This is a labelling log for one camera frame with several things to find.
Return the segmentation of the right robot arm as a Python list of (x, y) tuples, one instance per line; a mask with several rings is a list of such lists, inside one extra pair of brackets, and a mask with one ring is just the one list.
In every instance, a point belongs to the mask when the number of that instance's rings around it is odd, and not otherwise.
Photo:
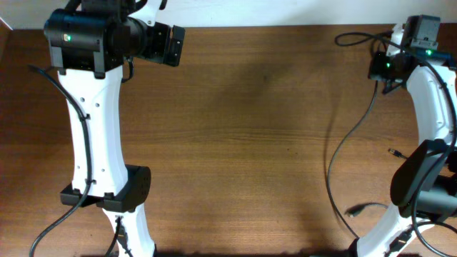
[(384, 93), (405, 88), (413, 99), (418, 148), (395, 172), (391, 202), (381, 220), (350, 246), (350, 256), (398, 256), (423, 231), (456, 216), (456, 63), (438, 51), (440, 19), (419, 15), (394, 26), (388, 48), (371, 61), (368, 77), (386, 83)]

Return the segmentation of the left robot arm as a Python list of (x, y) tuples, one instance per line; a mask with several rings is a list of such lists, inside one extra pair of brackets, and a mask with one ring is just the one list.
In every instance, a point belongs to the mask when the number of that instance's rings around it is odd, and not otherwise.
[(108, 217), (120, 256), (153, 256), (144, 204), (151, 186), (148, 167), (127, 165), (121, 149), (119, 96), (143, 59), (176, 67), (185, 30), (156, 20), (166, 0), (70, 1), (44, 25), (53, 85), (69, 106), (74, 146), (72, 182), (61, 202), (72, 211), (96, 205)]

